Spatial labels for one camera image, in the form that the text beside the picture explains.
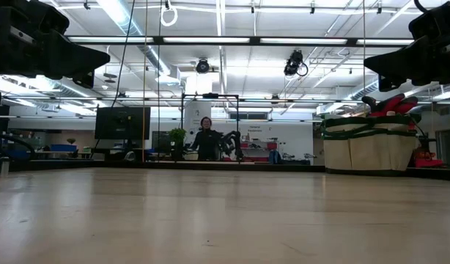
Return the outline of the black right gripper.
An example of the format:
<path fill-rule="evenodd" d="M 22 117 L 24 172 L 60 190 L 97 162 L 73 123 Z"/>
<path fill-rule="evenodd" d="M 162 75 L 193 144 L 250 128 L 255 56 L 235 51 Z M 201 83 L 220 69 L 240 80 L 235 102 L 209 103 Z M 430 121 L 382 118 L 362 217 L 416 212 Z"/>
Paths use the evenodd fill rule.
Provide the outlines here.
<path fill-rule="evenodd" d="M 430 21 L 425 37 L 409 46 L 364 60 L 378 74 L 378 89 L 389 92 L 407 80 L 413 85 L 450 84 L 450 26 Z"/>

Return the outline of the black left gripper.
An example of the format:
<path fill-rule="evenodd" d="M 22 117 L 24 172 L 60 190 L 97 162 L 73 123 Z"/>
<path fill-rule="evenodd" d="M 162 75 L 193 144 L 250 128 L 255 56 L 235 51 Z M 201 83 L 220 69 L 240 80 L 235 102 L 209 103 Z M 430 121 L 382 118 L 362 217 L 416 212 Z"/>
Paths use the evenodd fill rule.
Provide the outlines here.
<path fill-rule="evenodd" d="M 111 57 L 75 44 L 58 32 L 49 33 L 45 24 L 0 21 L 0 73 L 69 77 L 80 87 L 92 89 L 95 69 Z"/>

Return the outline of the beige green gardening bag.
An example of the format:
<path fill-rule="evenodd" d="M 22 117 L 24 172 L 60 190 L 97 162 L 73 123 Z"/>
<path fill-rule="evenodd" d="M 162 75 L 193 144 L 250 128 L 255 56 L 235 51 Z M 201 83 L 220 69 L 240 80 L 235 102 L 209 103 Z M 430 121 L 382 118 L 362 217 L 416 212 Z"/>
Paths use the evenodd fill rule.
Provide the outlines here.
<path fill-rule="evenodd" d="M 321 123 L 325 168 L 329 173 L 398 175 L 417 145 L 418 114 L 340 117 Z"/>

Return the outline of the black monitor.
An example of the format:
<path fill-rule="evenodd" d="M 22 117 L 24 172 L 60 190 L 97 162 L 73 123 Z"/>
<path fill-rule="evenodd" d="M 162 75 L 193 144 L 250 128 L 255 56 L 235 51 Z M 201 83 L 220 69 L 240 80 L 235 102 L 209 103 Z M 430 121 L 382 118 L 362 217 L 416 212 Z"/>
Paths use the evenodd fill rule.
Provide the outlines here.
<path fill-rule="evenodd" d="M 96 139 L 148 140 L 150 107 L 107 107 L 97 110 Z"/>

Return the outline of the red storage bin stack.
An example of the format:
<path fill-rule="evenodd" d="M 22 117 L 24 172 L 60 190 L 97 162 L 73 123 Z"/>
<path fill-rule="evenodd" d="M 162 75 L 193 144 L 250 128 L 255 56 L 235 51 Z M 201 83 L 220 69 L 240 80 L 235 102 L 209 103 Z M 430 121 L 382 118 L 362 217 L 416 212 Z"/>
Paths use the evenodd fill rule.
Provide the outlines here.
<path fill-rule="evenodd" d="M 444 166 L 444 163 L 436 158 L 436 154 L 430 151 L 415 153 L 414 164 L 416 168 L 440 168 Z"/>

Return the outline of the green leafy potted plant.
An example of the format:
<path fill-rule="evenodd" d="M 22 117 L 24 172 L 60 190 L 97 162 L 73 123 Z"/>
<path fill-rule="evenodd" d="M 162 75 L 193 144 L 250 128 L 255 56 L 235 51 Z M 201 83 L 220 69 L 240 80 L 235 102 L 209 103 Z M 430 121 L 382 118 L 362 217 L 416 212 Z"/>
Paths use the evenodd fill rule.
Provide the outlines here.
<path fill-rule="evenodd" d="M 181 161 L 184 150 L 184 140 L 186 131 L 182 128 L 174 128 L 169 131 L 170 154 L 174 161 Z"/>

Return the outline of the black overhead light bar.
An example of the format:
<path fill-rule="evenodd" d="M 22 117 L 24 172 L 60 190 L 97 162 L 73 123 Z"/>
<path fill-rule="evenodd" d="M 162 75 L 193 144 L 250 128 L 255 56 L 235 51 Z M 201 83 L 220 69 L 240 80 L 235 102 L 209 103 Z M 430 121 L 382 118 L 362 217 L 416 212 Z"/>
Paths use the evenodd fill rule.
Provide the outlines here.
<path fill-rule="evenodd" d="M 410 45 L 410 39 L 357 37 L 122 37 L 122 36 L 69 36 L 81 45 L 251 45 L 251 46 L 322 46 L 322 47 L 386 47 L 400 48 Z"/>

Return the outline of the person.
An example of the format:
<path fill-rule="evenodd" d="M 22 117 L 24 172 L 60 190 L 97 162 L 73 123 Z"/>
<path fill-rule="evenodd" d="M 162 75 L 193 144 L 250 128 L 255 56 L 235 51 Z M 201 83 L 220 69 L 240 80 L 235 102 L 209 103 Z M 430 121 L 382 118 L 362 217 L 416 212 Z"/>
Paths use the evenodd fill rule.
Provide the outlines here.
<path fill-rule="evenodd" d="M 220 140 L 221 133 L 212 129 L 212 120 L 203 117 L 190 149 L 197 151 L 199 161 L 217 161 Z"/>

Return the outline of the red bin shelf rack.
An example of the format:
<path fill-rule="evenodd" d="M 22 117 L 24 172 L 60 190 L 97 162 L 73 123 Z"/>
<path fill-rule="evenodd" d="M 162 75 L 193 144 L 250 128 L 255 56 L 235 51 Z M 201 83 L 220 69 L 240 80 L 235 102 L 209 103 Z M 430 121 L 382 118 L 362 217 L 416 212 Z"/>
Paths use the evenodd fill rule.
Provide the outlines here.
<path fill-rule="evenodd" d="M 244 161 L 254 163 L 267 163 L 269 161 L 270 153 L 278 149 L 279 143 L 251 141 L 242 142 L 240 147 L 243 153 Z"/>

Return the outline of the black aluminium table frame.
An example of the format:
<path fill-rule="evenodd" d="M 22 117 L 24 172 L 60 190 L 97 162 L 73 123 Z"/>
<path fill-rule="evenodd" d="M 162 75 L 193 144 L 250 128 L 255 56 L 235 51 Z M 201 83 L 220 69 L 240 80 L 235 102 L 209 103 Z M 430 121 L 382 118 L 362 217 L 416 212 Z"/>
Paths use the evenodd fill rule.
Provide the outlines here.
<path fill-rule="evenodd" d="M 175 169 L 175 170 L 213 170 L 213 171 L 249 171 L 249 172 L 319 172 L 337 175 L 357 175 L 374 177 L 412 177 L 430 180 L 450 181 L 450 169 L 407 168 L 398 171 L 347 171 L 327 169 L 324 166 L 308 165 L 271 165 L 271 164 L 233 164 L 233 163 L 133 163 L 125 161 L 89 161 L 89 160 L 35 160 L 11 161 L 10 171 L 43 171 L 54 169 L 81 168 L 117 168 L 117 169 Z"/>

